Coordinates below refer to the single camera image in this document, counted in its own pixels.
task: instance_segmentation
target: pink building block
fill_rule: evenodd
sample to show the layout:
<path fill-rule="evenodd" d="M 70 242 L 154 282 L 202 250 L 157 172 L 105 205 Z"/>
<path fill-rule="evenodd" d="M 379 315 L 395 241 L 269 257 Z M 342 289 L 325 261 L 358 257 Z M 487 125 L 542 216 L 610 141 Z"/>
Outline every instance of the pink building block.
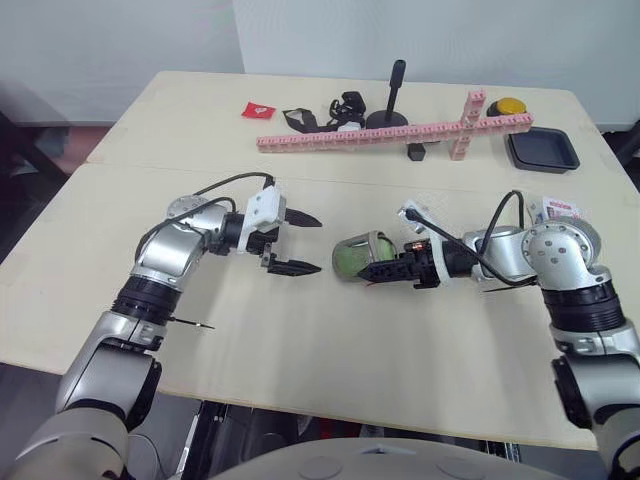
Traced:
<path fill-rule="evenodd" d="M 473 137 L 526 132 L 533 123 L 533 116 L 529 113 L 480 119 L 480 112 L 485 100 L 486 94 L 483 90 L 469 92 L 462 116 L 457 122 L 428 123 L 355 132 L 321 132 L 258 137 L 256 145 L 260 152 L 280 153 L 333 150 L 377 143 L 407 144 L 453 140 L 449 155 L 452 160 L 462 160 Z"/>

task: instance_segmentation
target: wire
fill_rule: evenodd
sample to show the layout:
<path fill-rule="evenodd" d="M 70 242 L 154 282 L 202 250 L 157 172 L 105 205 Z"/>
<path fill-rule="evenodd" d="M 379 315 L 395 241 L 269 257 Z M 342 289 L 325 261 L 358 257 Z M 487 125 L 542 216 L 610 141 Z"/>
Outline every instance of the wire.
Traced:
<path fill-rule="evenodd" d="M 491 222 L 489 222 L 487 231 L 485 232 L 484 238 L 482 239 L 482 245 L 480 245 L 480 248 L 478 249 L 478 253 L 480 255 L 484 255 L 484 252 L 486 252 L 487 247 L 489 246 L 489 241 L 491 240 L 491 234 L 493 233 L 493 229 L 496 228 L 496 223 L 498 223 L 500 214 L 502 213 L 502 210 L 504 210 L 507 202 L 514 195 L 518 197 L 518 217 L 520 228 L 524 228 L 524 197 L 522 196 L 522 192 L 520 192 L 519 190 L 511 190 L 502 198 L 502 201 L 500 201 L 498 208 L 496 208 L 496 211 L 491 218 Z"/>
<path fill-rule="evenodd" d="M 429 228 L 430 230 L 433 230 L 434 232 L 436 232 L 438 235 L 446 238 L 450 242 L 455 243 L 459 248 L 461 248 L 466 253 L 468 253 L 473 258 L 475 258 L 480 265 L 482 265 L 484 268 L 486 268 L 494 277 L 496 277 L 502 283 L 505 283 L 505 284 L 507 284 L 507 285 L 509 285 L 511 287 L 523 287 L 525 285 L 531 285 L 531 282 L 534 281 L 534 279 L 535 279 L 535 276 L 534 276 L 534 277 L 527 277 L 524 280 L 517 280 L 517 281 L 509 280 L 507 277 L 503 276 L 500 272 L 498 272 L 495 268 L 493 268 L 493 266 L 490 263 L 488 263 L 482 257 L 482 255 L 480 255 L 478 252 L 476 252 L 476 251 L 472 250 L 471 248 L 469 248 L 467 245 L 465 245 L 463 242 L 458 240 L 456 237 L 454 237 L 450 233 L 446 232 L 445 230 L 441 229 L 437 225 L 434 225 L 433 223 L 431 223 L 431 222 L 425 220 L 424 218 L 422 218 L 422 215 L 420 215 L 413 208 L 407 209 L 405 211 L 405 216 L 406 216 L 407 220 L 411 220 L 411 221 L 414 221 L 414 222 L 419 222 L 422 225 L 424 225 L 425 227 Z"/>
<path fill-rule="evenodd" d="M 215 203 L 220 203 L 220 202 L 229 202 L 229 204 L 231 205 L 231 211 L 234 212 L 234 213 L 237 211 L 236 202 L 235 202 L 235 200 L 233 198 L 231 198 L 231 197 L 217 197 L 217 198 L 214 198 L 213 200 L 209 200 L 208 202 L 203 203 L 202 205 L 198 205 L 197 207 L 192 208 L 191 210 L 189 210 L 187 212 L 181 213 L 180 215 L 177 215 L 177 216 L 175 216 L 173 218 L 167 218 L 166 220 L 163 220 L 162 222 L 157 224 L 155 227 L 153 227 L 151 230 L 149 230 L 147 233 L 145 233 L 142 236 L 142 238 L 138 242 L 138 246 L 136 247 L 136 253 L 135 253 L 134 259 L 136 261 L 138 260 L 138 258 L 140 257 L 140 253 L 142 253 L 142 248 L 144 247 L 145 243 L 147 243 L 149 241 L 149 239 L 156 232 L 158 232 L 161 228 L 164 228 L 167 225 L 170 225 L 172 223 L 178 223 L 180 220 L 183 220 L 183 219 L 185 219 L 187 217 L 190 217 L 194 213 L 198 213 L 199 211 L 204 210 L 205 208 L 210 207 L 211 205 L 213 205 Z M 194 228 L 190 227 L 189 225 L 185 225 L 185 224 L 182 224 L 182 225 L 191 228 L 192 230 L 194 230 L 197 233 L 200 233 L 197 230 L 195 230 Z"/>
<path fill-rule="evenodd" d="M 265 172 L 239 173 L 238 175 L 234 175 L 233 177 L 225 178 L 224 180 L 220 180 L 217 183 L 213 183 L 208 187 L 203 188 L 202 190 L 198 190 L 197 192 L 194 193 L 194 195 L 202 195 L 203 193 L 210 192 L 214 188 L 218 188 L 223 185 L 226 185 L 227 183 L 235 182 L 236 180 L 240 180 L 241 178 L 248 178 L 248 177 L 264 177 L 265 181 L 264 181 L 264 186 L 262 187 L 263 189 L 270 187 L 271 185 L 275 185 L 276 183 L 275 178 L 273 178 L 273 175 L 271 175 L 270 173 L 265 173 Z"/>
<path fill-rule="evenodd" d="M 153 443 L 153 440 L 151 440 L 146 435 L 143 435 L 142 433 L 130 433 L 129 434 L 129 438 L 141 438 L 149 446 L 151 446 L 151 448 L 153 450 L 153 454 L 156 457 L 156 471 L 153 472 L 153 478 L 156 478 L 158 476 L 158 470 L 160 470 L 160 473 L 162 474 L 162 478 L 163 479 L 168 479 L 169 475 L 167 475 L 167 473 L 164 470 L 164 467 L 162 466 L 162 460 L 160 460 L 160 454 L 158 453 L 158 447 L 156 447 L 156 444 Z"/>

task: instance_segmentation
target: black cable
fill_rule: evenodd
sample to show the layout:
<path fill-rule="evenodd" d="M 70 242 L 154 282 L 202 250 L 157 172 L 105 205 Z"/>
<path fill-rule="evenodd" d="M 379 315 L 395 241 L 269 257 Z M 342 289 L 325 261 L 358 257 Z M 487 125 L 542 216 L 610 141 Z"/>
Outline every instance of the black cable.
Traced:
<path fill-rule="evenodd" d="M 511 190 L 502 198 L 502 201 L 498 205 L 498 208 L 496 208 L 496 211 L 491 218 L 491 222 L 489 222 L 487 231 L 485 232 L 484 238 L 482 239 L 482 245 L 480 245 L 480 248 L 478 249 L 478 253 L 480 255 L 484 255 L 484 252 L 487 251 L 489 241 L 491 240 L 491 234 L 493 233 L 493 229 L 496 228 L 496 223 L 498 223 L 500 214 L 502 214 L 502 210 L 504 210 L 505 205 L 514 195 L 518 197 L 518 220 L 520 228 L 524 228 L 524 197 L 522 196 L 522 192 L 520 192 L 519 190 Z"/>
<path fill-rule="evenodd" d="M 222 185 L 226 185 L 227 183 L 235 182 L 236 180 L 240 180 L 241 178 L 248 178 L 248 177 L 264 177 L 265 181 L 262 187 L 263 189 L 270 187 L 271 185 L 275 185 L 276 183 L 275 178 L 273 178 L 273 175 L 271 175 L 270 173 L 265 173 L 265 172 L 240 173 L 238 175 L 234 175 L 233 177 L 220 180 L 219 182 L 209 185 L 208 187 L 205 187 L 202 190 L 198 190 L 196 193 L 194 193 L 194 195 L 202 195 L 203 193 L 210 192 L 214 188 L 218 188 L 218 187 L 221 187 Z"/>
<path fill-rule="evenodd" d="M 235 213 L 237 211 L 237 207 L 236 207 L 236 202 L 233 198 L 231 197 L 218 197 L 218 198 L 214 198 L 213 200 L 209 200 L 208 202 L 203 203 L 202 205 L 198 205 L 195 208 L 192 208 L 191 210 L 181 213 L 180 215 L 177 215 L 173 218 L 167 218 L 166 220 L 163 220 L 162 222 L 160 222 L 159 224 L 157 224 L 155 227 L 153 227 L 151 230 L 149 230 L 147 233 L 145 233 L 142 238 L 140 239 L 140 241 L 138 242 L 138 246 L 136 247 L 136 253 L 135 253 L 135 257 L 134 260 L 137 261 L 138 257 L 140 257 L 140 253 L 142 252 L 142 248 L 144 247 L 145 243 L 147 243 L 147 241 L 149 241 L 149 239 L 156 233 L 158 232 L 161 228 L 166 227 L 169 224 L 172 223 L 177 223 L 180 220 L 183 220 L 187 217 L 190 217 L 191 215 L 193 215 L 194 213 L 198 213 L 201 210 L 204 210 L 207 207 L 210 207 L 211 205 L 215 204 L 215 203 L 220 203 L 220 202 L 229 202 L 231 204 L 231 211 L 233 213 Z"/>
<path fill-rule="evenodd" d="M 506 285 L 510 285 L 512 287 L 522 287 L 522 286 L 525 286 L 525 285 L 531 285 L 531 282 L 534 280 L 534 277 L 527 277 L 524 280 L 517 280 L 517 281 L 509 280 L 508 278 L 504 277 L 500 272 L 498 272 L 495 268 L 493 268 L 493 266 L 490 263 L 488 263 L 480 254 L 478 254 L 478 252 L 476 252 L 473 249 L 469 248 L 463 242 L 461 242 L 460 240 L 458 240 L 456 237 L 454 237 L 450 233 L 446 232 L 445 230 L 441 229 L 437 225 L 434 225 L 433 223 L 431 223 L 431 222 L 425 220 L 424 218 L 422 218 L 422 215 L 420 215 L 413 208 L 407 209 L 405 211 L 405 216 L 406 216 L 407 220 L 411 220 L 411 221 L 414 221 L 414 222 L 419 222 L 422 225 L 424 225 L 425 227 L 427 227 L 428 229 L 433 230 L 434 232 L 436 232 L 438 235 L 446 238 L 450 242 L 455 243 L 459 248 L 461 248 L 466 253 L 468 253 L 473 258 L 475 258 L 478 261 L 478 263 L 480 265 L 482 265 L 484 268 L 486 268 L 494 277 L 496 277 L 498 280 L 500 280 L 502 283 L 504 283 Z"/>

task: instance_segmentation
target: black tray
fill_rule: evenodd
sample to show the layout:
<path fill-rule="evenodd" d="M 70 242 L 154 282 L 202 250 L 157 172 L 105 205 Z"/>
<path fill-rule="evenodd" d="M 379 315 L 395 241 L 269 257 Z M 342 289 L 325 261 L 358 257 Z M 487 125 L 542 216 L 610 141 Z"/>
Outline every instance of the black tray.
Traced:
<path fill-rule="evenodd" d="M 566 133 L 554 128 L 531 127 L 508 136 L 507 147 L 516 168 L 535 172 L 564 173 L 580 166 Z"/>

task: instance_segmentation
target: wooden table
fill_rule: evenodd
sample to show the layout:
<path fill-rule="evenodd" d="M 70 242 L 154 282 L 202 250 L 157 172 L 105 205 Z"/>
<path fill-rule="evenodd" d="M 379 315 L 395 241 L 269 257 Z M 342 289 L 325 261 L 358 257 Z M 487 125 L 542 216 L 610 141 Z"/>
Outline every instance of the wooden table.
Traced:
<path fill-rule="evenodd" d="M 411 122 L 459 116 L 469 87 L 405 83 L 397 109 Z M 486 226 L 502 194 L 520 188 L 579 205 L 600 232 L 625 313 L 640 318 L 640 204 L 617 160 L 566 91 L 487 87 L 524 100 L 535 125 L 569 135 L 581 167 L 564 175 L 516 170 L 501 138 L 475 139 L 452 162 L 445 145 L 424 162 L 402 146 L 260 154 L 258 135 L 288 130 L 240 117 L 246 101 L 307 107 L 359 90 L 368 110 L 386 84 L 162 73 L 149 85 L 0 265 L 0 361 L 62 373 L 126 280 L 140 235 L 176 197 L 228 174 L 265 170 L 289 206 L 322 229 L 287 228 L 278 248 L 323 268 L 268 275 L 256 257 L 207 256 L 176 315 L 215 331 L 171 325 L 159 358 L 165 392 L 451 435 L 594 448 L 564 416 L 549 365 L 558 356 L 537 288 L 481 293 L 470 280 L 415 291 L 408 283 L 345 284 L 331 269 L 339 240 L 372 229 L 417 238 L 395 215 L 407 198 L 452 233 Z M 243 208 L 259 182 L 220 190 Z M 513 211 L 504 222 L 515 222 Z"/>

